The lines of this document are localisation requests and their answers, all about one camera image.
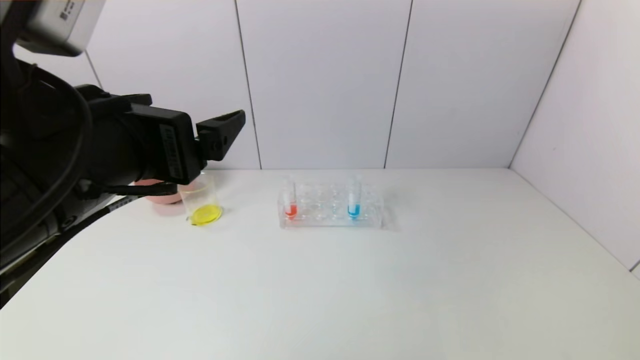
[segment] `pink object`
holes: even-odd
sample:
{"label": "pink object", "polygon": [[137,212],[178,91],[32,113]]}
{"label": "pink object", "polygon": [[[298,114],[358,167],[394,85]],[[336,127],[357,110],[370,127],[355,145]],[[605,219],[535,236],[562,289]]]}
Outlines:
{"label": "pink object", "polygon": [[[162,181],[158,179],[146,179],[146,180],[136,181],[133,184],[146,186],[146,185],[153,185],[157,183],[162,183]],[[155,202],[156,204],[173,204],[174,202],[178,202],[181,200],[179,193],[174,193],[173,195],[165,195],[165,196],[146,196],[145,198],[151,202]]]}

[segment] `test tube with red liquid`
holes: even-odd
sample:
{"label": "test tube with red liquid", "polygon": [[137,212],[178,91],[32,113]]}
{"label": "test tube with red liquid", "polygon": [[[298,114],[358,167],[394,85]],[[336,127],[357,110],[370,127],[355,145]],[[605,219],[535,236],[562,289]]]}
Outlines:
{"label": "test tube with red liquid", "polygon": [[287,180],[286,189],[284,191],[284,214],[289,220],[296,217],[298,213],[298,204],[296,203],[296,183],[293,179]]}

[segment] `panel seam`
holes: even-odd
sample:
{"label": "panel seam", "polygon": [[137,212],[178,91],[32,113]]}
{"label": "panel seam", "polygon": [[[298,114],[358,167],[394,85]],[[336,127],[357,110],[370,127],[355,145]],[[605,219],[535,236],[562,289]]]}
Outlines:
{"label": "panel seam", "polygon": [[249,106],[251,108],[253,134],[255,136],[255,149],[258,152],[258,164],[260,165],[260,169],[262,170],[262,158],[260,157],[260,144],[258,143],[258,129],[255,125],[255,112],[253,111],[253,99],[251,97],[251,86],[249,85],[249,70],[246,67],[246,55],[244,54],[244,42],[242,38],[242,27],[240,26],[240,12],[238,11],[237,0],[234,1],[234,5],[236,6],[236,20],[238,23],[238,33],[240,34],[240,48],[242,49],[242,60],[244,63],[244,77],[246,78],[246,89],[249,93]]}
{"label": "panel seam", "polygon": [[542,97],[545,95],[545,92],[547,91],[547,87],[549,86],[549,82],[551,82],[551,77],[554,75],[554,71],[556,71],[556,65],[558,64],[558,60],[560,59],[560,56],[562,55],[562,51],[564,50],[564,45],[566,44],[566,39],[569,38],[569,34],[571,33],[571,29],[573,28],[573,22],[575,22],[575,17],[578,15],[578,11],[580,10],[580,5],[582,4],[582,0],[578,1],[578,6],[575,7],[575,12],[573,13],[573,17],[571,19],[571,24],[569,25],[569,29],[566,31],[566,36],[564,37],[564,40],[562,41],[562,45],[560,46],[560,51],[558,52],[558,56],[556,57],[556,61],[554,62],[554,66],[551,68],[551,72],[549,73],[549,77],[547,78],[547,82],[545,83],[545,87],[542,88],[542,93],[540,93],[540,97],[538,98],[538,102],[536,103],[536,107],[533,108],[533,112],[531,113],[531,117],[529,118],[529,121],[527,123],[527,127],[525,127],[524,132],[522,133],[522,137],[520,138],[520,142],[518,142],[518,146],[516,147],[516,151],[513,152],[513,156],[511,157],[511,161],[509,162],[509,166],[507,166],[507,168],[511,168],[511,166],[513,165],[513,160],[515,160],[516,155],[518,154],[518,151],[520,150],[520,147],[522,146],[522,142],[524,141],[524,137],[527,136],[527,131],[529,130],[529,127],[531,127],[531,122],[533,121],[533,118],[536,116],[536,112],[538,111],[538,106],[540,106],[540,102],[542,101]]}
{"label": "panel seam", "polygon": [[93,66],[93,61],[91,61],[91,56],[89,56],[89,50],[85,50],[84,53],[86,54],[86,59],[89,60],[89,66],[91,67],[91,71],[93,71],[93,76],[95,76],[95,80],[98,81],[98,86],[100,86],[100,88],[104,90],[104,87],[102,87],[102,82],[100,81],[100,77],[98,77],[98,72]]}
{"label": "panel seam", "polygon": [[389,145],[391,144],[391,130],[394,128],[394,117],[396,115],[396,104],[398,102],[398,90],[400,89],[400,77],[402,76],[402,66],[404,64],[404,52],[406,51],[406,39],[409,36],[409,24],[411,23],[411,12],[413,10],[413,0],[409,5],[409,17],[406,20],[406,32],[404,33],[404,45],[402,48],[402,57],[400,58],[400,71],[398,72],[398,82],[396,85],[396,96],[394,98],[394,109],[391,112],[391,124],[389,124],[389,137],[387,138],[387,151],[385,152],[385,163],[382,168],[387,168],[387,158],[389,157]]}

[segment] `test tube rack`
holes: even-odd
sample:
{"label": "test tube rack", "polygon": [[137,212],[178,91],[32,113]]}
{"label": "test tube rack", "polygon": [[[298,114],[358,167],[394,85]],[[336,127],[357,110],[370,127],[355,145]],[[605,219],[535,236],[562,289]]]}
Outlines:
{"label": "test tube rack", "polygon": [[280,227],[382,227],[383,199],[375,187],[361,184],[359,205],[351,216],[347,183],[289,181],[278,194]]}

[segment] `white table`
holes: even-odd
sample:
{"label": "white table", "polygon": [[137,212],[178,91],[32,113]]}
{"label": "white table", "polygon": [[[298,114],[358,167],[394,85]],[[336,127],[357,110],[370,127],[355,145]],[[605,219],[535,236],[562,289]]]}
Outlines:
{"label": "white table", "polygon": [[514,172],[361,171],[384,230],[280,229],[287,173],[217,172],[207,227],[92,225],[0,311],[0,359],[640,359],[640,281]]}

